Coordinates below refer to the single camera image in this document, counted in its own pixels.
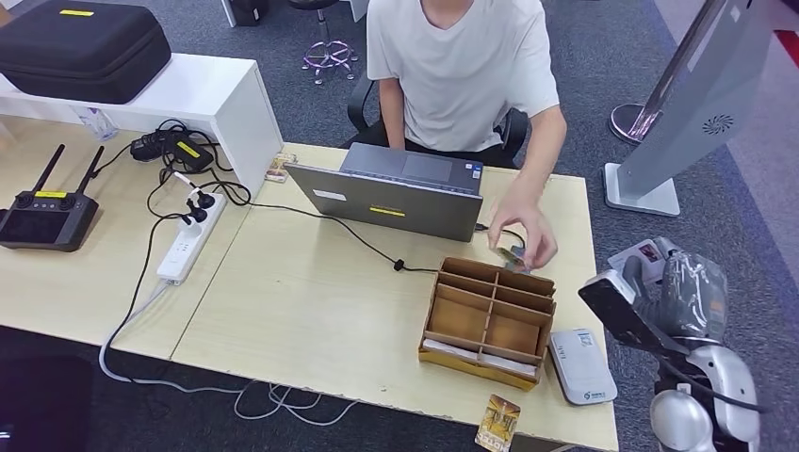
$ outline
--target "small box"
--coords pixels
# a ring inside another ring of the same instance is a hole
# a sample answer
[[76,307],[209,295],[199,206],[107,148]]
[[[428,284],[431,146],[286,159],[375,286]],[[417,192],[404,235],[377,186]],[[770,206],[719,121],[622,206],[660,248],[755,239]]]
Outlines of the small box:
[[555,283],[449,257],[432,289],[419,360],[529,391],[543,372]]

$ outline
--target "white router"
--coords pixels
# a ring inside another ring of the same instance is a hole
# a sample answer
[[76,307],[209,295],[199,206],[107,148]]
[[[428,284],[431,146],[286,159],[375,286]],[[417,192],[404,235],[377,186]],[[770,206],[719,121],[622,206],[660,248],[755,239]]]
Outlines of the white router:
[[610,402],[618,396],[602,350],[590,331],[554,331],[549,336],[549,351],[569,402],[593,405]]

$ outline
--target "laptop keyboard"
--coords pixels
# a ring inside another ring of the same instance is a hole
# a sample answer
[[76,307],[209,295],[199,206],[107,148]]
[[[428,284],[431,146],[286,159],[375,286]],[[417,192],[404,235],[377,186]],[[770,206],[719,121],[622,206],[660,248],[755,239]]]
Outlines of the laptop keyboard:
[[373,178],[373,179],[383,179],[385,181],[401,182],[401,183],[405,183],[405,184],[410,184],[412,186],[425,186],[427,188],[434,188],[434,189],[437,189],[437,190],[451,191],[452,193],[463,193],[465,195],[473,195],[474,194],[473,190],[460,188],[458,186],[442,186],[440,184],[433,184],[433,183],[421,182],[421,181],[413,181],[413,180],[410,180],[410,179],[403,179],[401,177],[391,177],[391,176],[386,176],[385,174],[377,174],[377,173],[374,173],[374,172],[367,172],[367,171],[355,171],[355,170],[347,169],[347,170],[345,170],[343,172],[346,172],[346,173],[349,173],[349,174],[355,174],[355,175],[358,175],[358,176],[370,177],[370,178]]

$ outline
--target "floor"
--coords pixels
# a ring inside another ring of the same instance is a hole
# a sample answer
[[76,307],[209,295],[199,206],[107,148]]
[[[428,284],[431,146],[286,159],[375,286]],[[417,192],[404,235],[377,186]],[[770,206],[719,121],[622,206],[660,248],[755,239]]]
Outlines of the floor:
[[[24,0],[13,12],[40,1]],[[695,1],[544,0],[553,71],[570,126],[556,172],[586,178],[597,267],[607,268],[608,257],[623,248],[663,235],[726,269],[726,343],[749,364],[760,400],[774,410],[763,418],[761,450],[789,451],[789,444],[799,441],[794,428],[799,392],[792,390],[799,371],[799,221],[789,208],[799,193],[792,177],[799,169],[799,141],[791,121],[799,101],[786,93],[799,92],[799,71],[773,46],[764,79],[774,83],[761,84],[747,130],[676,178],[683,209],[679,218],[621,212],[604,203],[600,168],[623,161],[632,151],[608,130],[608,114],[619,104],[646,98],[674,51],[675,36],[690,21],[687,8]],[[354,133],[345,113],[352,82],[339,74],[317,87],[299,69],[299,56],[317,37],[313,13],[273,0],[260,26],[231,29],[219,0],[124,3],[149,7],[174,52],[256,59],[286,140],[337,145]],[[365,48],[365,26],[352,23],[348,4],[326,13],[334,37]],[[369,112],[376,114],[373,99]],[[96,348],[0,329],[2,357],[57,353],[92,360]],[[654,361],[611,338],[608,353],[619,387],[615,409],[621,449],[657,450],[648,424]],[[168,378],[191,385],[240,384],[181,365],[164,369],[163,363],[137,356],[120,353],[115,360],[115,366],[142,376],[165,371]],[[245,422],[230,413],[232,400],[225,395],[143,393],[101,377],[95,383],[90,451],[480,450],[473,444],[474,428],[415,414],[356,406],[331,428],[311,428],[285,413]],[[265,399],[253,394],[245,409],[264,410]],[[343,403],[326,399],[314,416],[328,418]]]

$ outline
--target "white t-shirt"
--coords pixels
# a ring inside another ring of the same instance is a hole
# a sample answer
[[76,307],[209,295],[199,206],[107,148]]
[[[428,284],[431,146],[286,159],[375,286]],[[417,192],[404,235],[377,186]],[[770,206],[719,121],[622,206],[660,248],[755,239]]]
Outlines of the white t-shirt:
[[370,0],[367,76],[399,79],[405,136],[436,151],[481,151],[501,142],[511,107],[529,117],[559,103],[539,0],[474,0],[447,30],[420,0]]

